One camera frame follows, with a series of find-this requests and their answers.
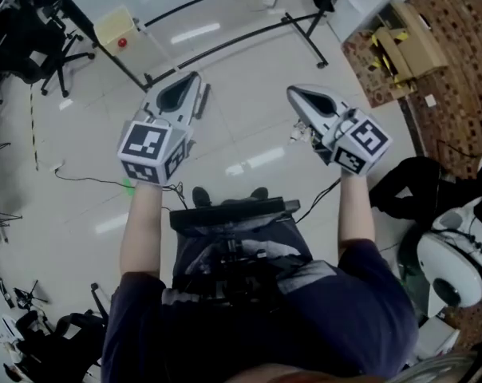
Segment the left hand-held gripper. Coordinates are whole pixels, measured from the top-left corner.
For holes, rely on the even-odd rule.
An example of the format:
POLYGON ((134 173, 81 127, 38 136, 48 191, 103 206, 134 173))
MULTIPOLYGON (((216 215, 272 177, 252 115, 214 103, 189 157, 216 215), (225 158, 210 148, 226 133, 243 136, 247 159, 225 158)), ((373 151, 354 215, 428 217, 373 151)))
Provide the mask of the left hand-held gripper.
POLYGON ((163 88, 153 86, 143 109, 163 118, 144 115, 126 122, 117 156, 131 180, 164 187, 189 157, 193 128, 190 125, 200 98, 202 79, 190 72, 163 88))

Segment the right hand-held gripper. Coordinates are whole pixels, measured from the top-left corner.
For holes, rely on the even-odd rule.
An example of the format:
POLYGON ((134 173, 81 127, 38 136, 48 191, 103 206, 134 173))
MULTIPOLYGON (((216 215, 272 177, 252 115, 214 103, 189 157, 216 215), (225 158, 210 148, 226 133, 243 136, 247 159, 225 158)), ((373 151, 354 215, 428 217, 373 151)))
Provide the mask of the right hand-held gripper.
POLYGON ((325 164, 366 176, 392 144, 392 138, 371 116, 350 109, 330 88, 291 85, 286 94, 299 120, 316 130, 312 147, 325 164))

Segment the person's right forearm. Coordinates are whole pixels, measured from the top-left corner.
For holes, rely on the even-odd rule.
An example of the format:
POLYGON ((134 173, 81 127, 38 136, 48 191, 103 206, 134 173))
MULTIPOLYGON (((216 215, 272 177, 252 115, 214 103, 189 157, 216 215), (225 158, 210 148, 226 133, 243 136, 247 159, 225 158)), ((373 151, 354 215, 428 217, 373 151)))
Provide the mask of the person's right forearm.
POLYGON ((342 170, 338 211, 338 256, 357 240, 376 240, 365 176, 342 170))

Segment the person's left forearm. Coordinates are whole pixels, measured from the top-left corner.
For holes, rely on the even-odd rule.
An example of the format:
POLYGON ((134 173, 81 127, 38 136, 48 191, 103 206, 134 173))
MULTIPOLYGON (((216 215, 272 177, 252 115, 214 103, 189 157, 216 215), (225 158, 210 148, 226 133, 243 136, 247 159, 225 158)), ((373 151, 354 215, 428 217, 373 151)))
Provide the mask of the person's left forearm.
POLYGON ((162 189, 152 184, 135 187, 120 246, 120 273, 160 277, 162 189))

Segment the brown printed cardboard box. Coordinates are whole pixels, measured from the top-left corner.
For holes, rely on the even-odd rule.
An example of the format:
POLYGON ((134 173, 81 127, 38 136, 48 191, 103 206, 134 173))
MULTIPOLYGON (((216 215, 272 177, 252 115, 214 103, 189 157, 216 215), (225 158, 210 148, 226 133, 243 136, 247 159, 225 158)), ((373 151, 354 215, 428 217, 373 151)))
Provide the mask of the brown printed cardboard box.
POLYGON ((342 44, 342 51, 372 108, 416 92, 414 81, 397 77, 389 56, 371 33, 352 34, 342 44))

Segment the beige box with red button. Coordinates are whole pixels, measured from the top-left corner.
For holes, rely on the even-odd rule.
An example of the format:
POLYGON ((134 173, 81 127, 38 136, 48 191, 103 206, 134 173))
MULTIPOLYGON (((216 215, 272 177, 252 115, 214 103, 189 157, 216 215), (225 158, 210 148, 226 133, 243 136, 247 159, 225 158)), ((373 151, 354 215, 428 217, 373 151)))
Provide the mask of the beige box with red button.
POLYGON ((139 38, 139 30, 126 6, 119 6, 93 24, 99 44, 116 57, 139 38))

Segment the person's left black shoe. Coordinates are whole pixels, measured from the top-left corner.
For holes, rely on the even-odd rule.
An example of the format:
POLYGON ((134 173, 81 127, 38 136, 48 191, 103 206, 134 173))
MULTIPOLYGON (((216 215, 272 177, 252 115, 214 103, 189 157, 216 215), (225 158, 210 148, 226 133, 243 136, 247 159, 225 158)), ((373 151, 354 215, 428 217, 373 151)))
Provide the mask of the person's left black shoe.
POLYGON ((192 189, 192 201, 196 208, 211 206, 211 198, 202 187, 194 187, 192 189))

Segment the white cabinet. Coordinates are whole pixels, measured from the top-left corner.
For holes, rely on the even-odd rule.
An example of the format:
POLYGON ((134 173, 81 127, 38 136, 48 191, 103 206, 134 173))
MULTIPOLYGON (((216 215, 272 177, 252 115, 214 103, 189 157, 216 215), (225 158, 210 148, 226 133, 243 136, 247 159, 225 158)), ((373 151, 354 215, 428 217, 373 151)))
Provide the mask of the white cabinet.
POLYGON ((367 26, 392 0, 336 0, 328 24, 340 43, 367 26))

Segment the plain cardboard box yellow tape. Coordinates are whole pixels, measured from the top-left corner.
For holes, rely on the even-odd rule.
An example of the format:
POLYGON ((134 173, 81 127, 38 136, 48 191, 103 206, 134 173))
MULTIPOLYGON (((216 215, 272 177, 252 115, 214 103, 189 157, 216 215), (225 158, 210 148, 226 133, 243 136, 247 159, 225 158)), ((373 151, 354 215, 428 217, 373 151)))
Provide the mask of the plain cardboard box yellow tape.
POLYGON ((448 67, 430 24, 407 2, 392 0, 373 19, 372 41, 396 84, 448 67))

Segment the black chest-mounted device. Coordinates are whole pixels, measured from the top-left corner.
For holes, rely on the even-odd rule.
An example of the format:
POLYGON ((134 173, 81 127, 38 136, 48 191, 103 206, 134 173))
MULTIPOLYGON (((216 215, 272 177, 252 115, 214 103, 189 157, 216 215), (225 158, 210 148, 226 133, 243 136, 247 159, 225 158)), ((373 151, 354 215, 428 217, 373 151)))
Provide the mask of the black chest-mounted device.
POLYGON ((297 199, 282 197, 238 201, 212 207, 201 207, 169 214, 171 228, 182 235, 228 233, 263 227, 279 219, 288 219, 301 207, 297 199))

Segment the striped floor tape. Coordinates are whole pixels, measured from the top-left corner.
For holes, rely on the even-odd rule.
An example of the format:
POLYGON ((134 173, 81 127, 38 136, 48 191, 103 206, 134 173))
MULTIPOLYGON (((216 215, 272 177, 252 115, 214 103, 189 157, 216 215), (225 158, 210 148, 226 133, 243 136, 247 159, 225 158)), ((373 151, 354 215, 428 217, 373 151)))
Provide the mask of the striped floor tape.
POLYGON ((34 122, 34 91, 33 85, 30 85, 30 132, 31 132, 31 143, 32 149, 34 154, 34 166, 36 172, 39 171, 39 160, 38 160, 38 150, 36 145, 36 136, 35 136, 35 122, 34 122))

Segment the black office chair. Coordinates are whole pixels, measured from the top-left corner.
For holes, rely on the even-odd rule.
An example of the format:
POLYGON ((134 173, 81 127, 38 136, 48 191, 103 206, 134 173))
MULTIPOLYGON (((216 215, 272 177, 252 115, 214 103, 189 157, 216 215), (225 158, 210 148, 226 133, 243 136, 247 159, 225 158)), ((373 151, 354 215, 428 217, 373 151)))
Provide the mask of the black office chair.
POLYGON ((43 21, 40 10, 25 2, 20 8, 7 7, 0 11, 0 73, 12 74, 26 84, 42 82, 41 94, 48 94, 47 85, 57 77, 61 95, 66 98, 64 66, 70 62, 87 58, 93 60, 94 52, 70 55, 69 50, 80 34, 67 37, 64 26, 55 19, 43 21))

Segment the person's dark shirt torso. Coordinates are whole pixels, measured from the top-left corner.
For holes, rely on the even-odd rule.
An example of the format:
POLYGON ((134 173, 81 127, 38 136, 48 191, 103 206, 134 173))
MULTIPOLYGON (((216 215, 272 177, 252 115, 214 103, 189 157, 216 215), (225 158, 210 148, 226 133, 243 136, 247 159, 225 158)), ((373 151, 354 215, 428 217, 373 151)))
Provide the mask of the person's dark shirt torso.
POLYGON ((270 288, 267 303, 232 306, 127 273, 113 295, 102 383, 224 383, 265 364, 338 377, 391 378, 418 336, 413 305, 368 239, 337 266, 311 261, 270 288))

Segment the small black tripod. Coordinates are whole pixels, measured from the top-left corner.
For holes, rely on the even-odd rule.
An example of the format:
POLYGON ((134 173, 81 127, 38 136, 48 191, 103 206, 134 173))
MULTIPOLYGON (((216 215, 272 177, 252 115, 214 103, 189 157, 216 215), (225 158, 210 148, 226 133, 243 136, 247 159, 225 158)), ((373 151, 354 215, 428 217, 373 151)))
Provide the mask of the small black tripod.
POLYGON ((42 303, 49 303, 47 299, 37 297, 35 295, 35 290, 38 288, 38 280, 36 280, 30 290, 22 290, 20 288, 14 288, 14 296, 18 309, 30 310, 34 304, 34 301, 39 301, 42 303))

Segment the black and white chair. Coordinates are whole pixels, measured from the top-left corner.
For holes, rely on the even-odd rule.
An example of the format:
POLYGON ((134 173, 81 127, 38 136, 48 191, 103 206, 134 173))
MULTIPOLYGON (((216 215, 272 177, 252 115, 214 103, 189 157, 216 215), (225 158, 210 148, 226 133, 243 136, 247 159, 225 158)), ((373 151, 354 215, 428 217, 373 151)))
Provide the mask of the black and white chair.
POLYGON ((3 365, 10 383, 84 383, 98 367, 108 317, 87 310, 60 318, 55 326, 40 310, 20 318, 0 316, 0 348, 10 356, 3 365))

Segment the black chest mount bracket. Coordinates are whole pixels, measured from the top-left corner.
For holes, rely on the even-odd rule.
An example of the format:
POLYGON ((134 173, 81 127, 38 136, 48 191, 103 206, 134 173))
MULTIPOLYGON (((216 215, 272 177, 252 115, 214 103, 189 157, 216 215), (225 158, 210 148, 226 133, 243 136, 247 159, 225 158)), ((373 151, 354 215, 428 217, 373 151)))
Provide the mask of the black chest mount bracket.
POLYGON ((216 281, 273 284, 302 265, 293 247, 269 240, 225 239, 210 247, 204 273, 216 281))

